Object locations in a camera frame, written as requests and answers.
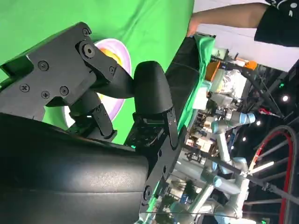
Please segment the person's hand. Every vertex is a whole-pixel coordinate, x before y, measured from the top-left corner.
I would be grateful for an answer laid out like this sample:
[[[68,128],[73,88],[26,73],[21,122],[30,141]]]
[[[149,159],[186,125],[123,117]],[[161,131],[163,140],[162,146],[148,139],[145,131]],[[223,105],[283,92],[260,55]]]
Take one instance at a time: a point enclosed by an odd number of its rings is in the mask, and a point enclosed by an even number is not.
[[[193,36],[196,33],[199,24],[200,24],[200,20],[198,19],[198,16],[196,14],[193,14],[189,21],[186,36],[187,37]]]

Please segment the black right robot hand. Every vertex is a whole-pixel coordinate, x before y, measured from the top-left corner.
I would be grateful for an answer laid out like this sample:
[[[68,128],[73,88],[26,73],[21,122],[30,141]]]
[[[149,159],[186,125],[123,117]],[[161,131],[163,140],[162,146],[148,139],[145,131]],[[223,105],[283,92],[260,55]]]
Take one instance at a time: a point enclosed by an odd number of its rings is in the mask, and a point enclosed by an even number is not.
[[[159,63],[130,76],[79,22],[1,65],[0,221],[132,224],[185,130]]]

